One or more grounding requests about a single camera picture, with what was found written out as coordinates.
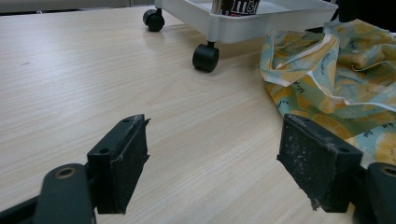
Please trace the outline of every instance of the screw hole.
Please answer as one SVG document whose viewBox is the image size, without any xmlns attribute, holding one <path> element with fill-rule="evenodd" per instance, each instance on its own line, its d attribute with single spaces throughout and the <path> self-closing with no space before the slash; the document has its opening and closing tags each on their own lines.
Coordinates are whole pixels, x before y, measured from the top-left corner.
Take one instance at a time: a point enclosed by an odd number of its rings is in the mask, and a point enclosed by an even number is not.
<svg viewBox="0 0 396 224">
<path fill-rule="evenodd" d="M 102 148 L 102 149 L 99 150 L 99 152 L 101 154 L 107 154 L 109 151 L 110 151 L 110 149 L 108 149 L 108 148 Z"/>
<path fill-rule="evenodd" d="M 65 179 L 67 177 L 72 176 L 76 172 L 76 169 L 73 167 L 66 167 L 62 170 L 56 172 L 55 177 L 58 179 Z"/>
<path fill-rule="evenodd" d="M 342 152 L 349 152 L 349 149 L 344 148 L 344 147 L 340 147 L 340 151 L 342 151 Z"/>
</svg>

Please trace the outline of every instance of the fabric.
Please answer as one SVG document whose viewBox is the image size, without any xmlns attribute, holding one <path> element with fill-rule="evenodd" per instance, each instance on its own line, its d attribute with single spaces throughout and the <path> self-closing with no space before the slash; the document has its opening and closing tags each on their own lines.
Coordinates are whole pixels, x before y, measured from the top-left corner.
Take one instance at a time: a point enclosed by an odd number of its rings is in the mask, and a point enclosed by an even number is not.
<svg viewBox="0 0 396 224">
<path fill-rule="evenodd" d="M 260 69 L 280 114 L 317 122 L 363 152 L 361 165 L 396 165 L 396 39 L 364 21 L 323 33 L 274 32 Z"/>
</svg>

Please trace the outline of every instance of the caster wheel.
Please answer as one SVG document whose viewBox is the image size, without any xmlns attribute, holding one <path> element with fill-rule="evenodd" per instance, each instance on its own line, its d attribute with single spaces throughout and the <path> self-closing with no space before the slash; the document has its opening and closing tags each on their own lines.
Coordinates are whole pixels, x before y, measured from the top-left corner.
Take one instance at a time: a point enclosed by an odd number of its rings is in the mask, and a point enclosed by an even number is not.
<svg viewBox="0 0 396 224">
<path fill-rule="evenodd" d="M 212 72 L 219 61 L 219 50 L 207 45 L 200 44 L 192 56 L 192 65 L 195 68 Z"/>
<path fill-rule="evenodd" d="M 165 25 L 165 20 L 157 10 L 149 9 L 143 15 L 143 23 L 147 25 L 149 31 L 159 32 Z"/>
</svg>

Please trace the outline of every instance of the cart shelf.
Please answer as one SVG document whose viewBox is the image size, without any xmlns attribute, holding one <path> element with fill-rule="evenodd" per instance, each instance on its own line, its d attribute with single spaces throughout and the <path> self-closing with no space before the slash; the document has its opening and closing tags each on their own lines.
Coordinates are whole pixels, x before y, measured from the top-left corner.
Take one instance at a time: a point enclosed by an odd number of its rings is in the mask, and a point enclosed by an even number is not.
<svg viewBox="0 0 396 224">
<path fill-rule="evenodd" d="M 322 27 L 332 19 L 337 5 L 322 0 L 261 0 L 256 15 L 231 17 L 211 12 L 211 0 L 156 0 L 144 23 L 152 32 L 164 26 L 162 9 L 206 36 L 207 45 L 195 50 L 192 63 L 212 72 L 219 60 L 216 42 L 235 43 L 265 36 L 274 30 L 302 31 Z"/>
</svg>

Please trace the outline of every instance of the table surface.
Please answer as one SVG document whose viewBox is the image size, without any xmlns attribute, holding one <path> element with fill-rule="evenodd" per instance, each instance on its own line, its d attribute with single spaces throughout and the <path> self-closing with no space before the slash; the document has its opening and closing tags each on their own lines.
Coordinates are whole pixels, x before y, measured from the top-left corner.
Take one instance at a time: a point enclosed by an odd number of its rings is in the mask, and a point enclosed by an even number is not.
<svg viewBox="0 0 396 224">
<path fill-rule="evenodd" d="M 351 223 L 313 211 L 276 160 L 282 118 L 259 71 L 262 39 L 217 43 L 212 73 L 191 58 L 205 36 L 153 7 L 0 17 L 0 211 L 39 194 L 121 119 L 145 114 L 148 153 L 126 215 L 98 223 Z"/>
</svg>

